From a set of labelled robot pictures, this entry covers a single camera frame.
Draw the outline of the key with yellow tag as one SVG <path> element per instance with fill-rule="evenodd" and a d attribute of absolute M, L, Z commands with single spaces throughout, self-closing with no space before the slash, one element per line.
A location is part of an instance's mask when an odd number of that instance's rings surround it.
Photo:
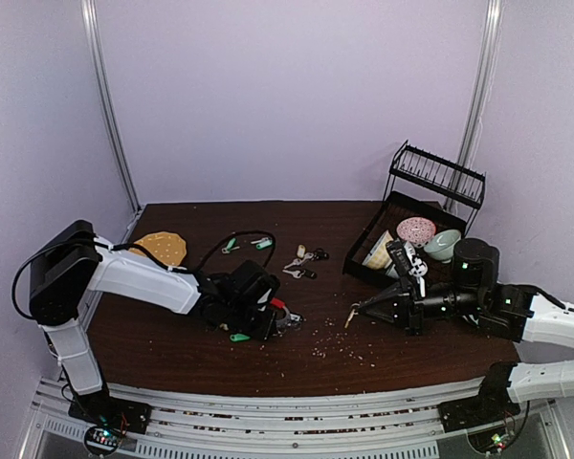
<path fill-rule="evenodd" d="M 343 329 L 344 329 L 344 330 L 346 330 L 346 329 L 349 327 L 349 325 L 350 325 L 351 321 L 353 320 L 353 318 L 354 318 L 355 316 L 357 316 L 358 314 L 359 314 L 359 306 L 358 306 L 358 305 L 353 305 L 353 306 L 351 307 L 351 309 L 350 309 L 350 311 L 349 311 L 349 314 L 348 314 L 348 316 L 347 316 L 347 319 L 346 319 L 346 321 L 345 321 L 345 323 L 344 323 L 344 326 L 343 326 Z"/>

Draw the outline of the metal keyring with red handle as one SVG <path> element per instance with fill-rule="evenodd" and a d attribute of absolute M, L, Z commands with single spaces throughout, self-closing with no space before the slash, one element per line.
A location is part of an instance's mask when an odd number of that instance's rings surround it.
<path fill-rule="evenodd" d="M 278 298 L 273 298 L 270 305 L 276 309 L 276 329 L 279 332 L 287 329 L 297 329 L 303 323 L 303 317 L 292 313 L 286 303 Z"/>

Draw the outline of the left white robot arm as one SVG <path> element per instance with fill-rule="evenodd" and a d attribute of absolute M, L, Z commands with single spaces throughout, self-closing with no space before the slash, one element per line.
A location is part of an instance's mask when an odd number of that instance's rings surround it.
<path fill-rule="evenodd" d="M 264 341 L 276 330 L 272 301 L 280 286 L 266 267 L 251 259 L 230 273 L 169 265 L 140 244 L 113 244 L 76 220 L 22 263 L 11 295 L 28 273 L 28 305 L 15 310 L 52 346 L 70 385 L 70 416 L 116 435 L 144 434 L 151 407 L 111 395 L 79 319 L 82 301 L 92 294 L 128 298 Z"/>

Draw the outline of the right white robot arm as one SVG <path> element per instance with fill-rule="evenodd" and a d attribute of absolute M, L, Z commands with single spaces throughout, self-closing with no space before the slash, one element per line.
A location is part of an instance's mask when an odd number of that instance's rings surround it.
<path fill-rule="evenodd" d="M 404 245 L 394 241 L 387 251 L 398 280 L 372 298 L 351 307 L 363 315 L 419 336 L 428 319 L 465 317 L 496 338 L 514 343 L 541 342 L 574 349 L 574 304 L 562 302 L 528 284 L 498 282 L 499 251 L 476 238 L 453 249 L 451 279 L 426 286 L 415 275 Z M 574 397 L 574 360 L 551 363 L 494 363 L 478 392 L 438 407 L 446 432 L 473 428 L 517 415 L 524 403 Z"/>

